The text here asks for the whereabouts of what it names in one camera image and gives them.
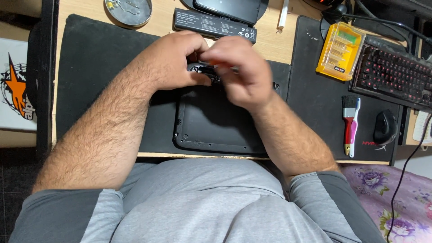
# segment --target yellow case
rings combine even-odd
[[[316,71],[342,81],[353,78],[366,34],[343,23],[330,25]]]

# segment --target orange star logo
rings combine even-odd
[[[24,95],[24,91],[25,91],[25,82],[22,82],[21,78],[17,76],[10,55],[9,55],[9,68],[10,68],[10,80],[5,80],[5,82],[6,85],[12,91],[13,106],[24,117],[25,112],[22,109],[25,108],[25,102],[22,96]]]

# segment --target hand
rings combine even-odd
[[[243,37],[223,37],[200,56],[203,61],[220,63],[216,72],[222,77],[228,100],[249,112],[264,107],[273,95],[269,64]],[[228,67],[238,68],[235,74]]]
[[[210,86],[211,80],[205,74],[187,71],[186,60],[208,48],[204,38],[192,31],[168,34],[142,51],[125,71],[139,77],[153,93],[192,85]]]

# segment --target red brush handle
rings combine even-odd
[[[343,141],[343,144],[349,144],[349,133],[351,131],[351,123],[353,122],[353,117],[344,117],[343,120],[345,121],[345,139]]]

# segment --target sleeve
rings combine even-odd
[[[385,243],[345,176],[339,172],[296,176],[291,180],[289,197],[333,242]]]
[[[9,242],[109,243],[123,215],[113,189],[45,190],[24,200]]]

